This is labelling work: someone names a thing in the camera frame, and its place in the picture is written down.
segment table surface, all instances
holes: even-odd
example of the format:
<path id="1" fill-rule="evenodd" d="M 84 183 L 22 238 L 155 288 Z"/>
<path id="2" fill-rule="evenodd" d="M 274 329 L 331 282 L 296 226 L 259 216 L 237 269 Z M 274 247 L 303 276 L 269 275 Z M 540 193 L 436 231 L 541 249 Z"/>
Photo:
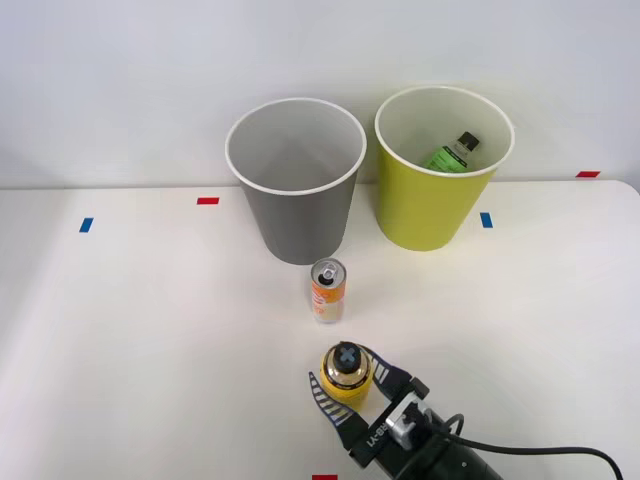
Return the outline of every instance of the table surface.
<path id="1" fill-rule="evenodd" d="M 267 251 L 239 188 L 0 192 L 0 478 L 386 478 L 309 391 L 342 339 L 418 376 L 468 438 L 592 446 L 638 477 L 638 194 L 491 183 L 428 253 L 384 237 L 374 195 L 356 189 L 336 253 L 345 318 L 320 325 L 309 268 Z M 613 478 L 597 458 L 482 456 L 505 480 Z"/>

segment can pull tab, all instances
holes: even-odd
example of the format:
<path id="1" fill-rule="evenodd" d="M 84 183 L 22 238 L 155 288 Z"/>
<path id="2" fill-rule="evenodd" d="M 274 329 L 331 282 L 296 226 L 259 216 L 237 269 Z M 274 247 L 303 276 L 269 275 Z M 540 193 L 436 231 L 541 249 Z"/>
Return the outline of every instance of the can pull tab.
<path id="1" fill-rule="evenodd" d="M 333 263 L 328 263 L 318 277 L 318 281 L 322 285 L 331 285 L 336 278 L 336 273 L 338 273 L 338 267 L 336 267 Z"/>

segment white wall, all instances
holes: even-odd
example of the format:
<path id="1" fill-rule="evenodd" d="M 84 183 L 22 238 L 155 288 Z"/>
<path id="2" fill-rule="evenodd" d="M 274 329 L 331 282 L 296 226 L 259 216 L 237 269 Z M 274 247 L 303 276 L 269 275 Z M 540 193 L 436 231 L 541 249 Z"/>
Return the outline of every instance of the white wall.
<path id="1" fill-rule="evenodd" d="M 370 126 L 420 83 L 511 115 L 504 178 L 602 170 L 640 187 L 638 5 L 0 0 L 0 187 L 234 183 L 223 142 L 247 109 L 311 95 Z"/>

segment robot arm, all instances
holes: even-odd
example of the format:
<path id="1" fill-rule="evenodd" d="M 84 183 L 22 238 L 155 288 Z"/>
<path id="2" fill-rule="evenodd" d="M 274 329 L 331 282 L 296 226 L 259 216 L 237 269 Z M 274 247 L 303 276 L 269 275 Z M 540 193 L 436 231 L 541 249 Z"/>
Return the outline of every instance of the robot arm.
<path id="1" fill-rule="evenodd" d="M 371 425 L 333 400 L 309 372 L 316 404 L 362 468 L 375 460 L 394 480 L 502 480 L 473 450 L 443 435 L 451 425 L 426 405 L 429 389 L 420 380 L 362 348 L 371 355 L 376 387 L 391 401 Z"/>

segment gray paper cup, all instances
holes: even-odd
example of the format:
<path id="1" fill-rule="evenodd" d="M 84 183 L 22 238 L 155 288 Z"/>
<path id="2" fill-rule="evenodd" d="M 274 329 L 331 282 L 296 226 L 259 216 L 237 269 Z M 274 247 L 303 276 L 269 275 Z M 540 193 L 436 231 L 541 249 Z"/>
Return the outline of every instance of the gray paper cup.
<path id="1" fill-rule="evenodd" d="M 323 100 L 278 100 L 238 120 L 227 163 L 271 253 L 310 265 L 338 249 L 366 148 L 358 120 Z"/>

